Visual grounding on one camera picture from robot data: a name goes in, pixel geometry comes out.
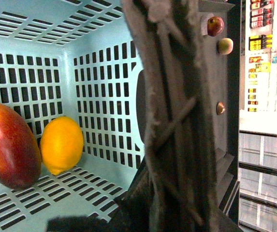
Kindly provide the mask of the grey felt left gripper finger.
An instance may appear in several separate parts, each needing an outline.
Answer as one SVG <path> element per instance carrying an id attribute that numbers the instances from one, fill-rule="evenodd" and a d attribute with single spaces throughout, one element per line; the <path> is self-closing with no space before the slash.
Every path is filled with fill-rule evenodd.
<path id="1" fill-rule="evenodd" d="M 47 232 L 117 232 L 109 223 L 96 217 L 55 217 L 47 222 Z"/>

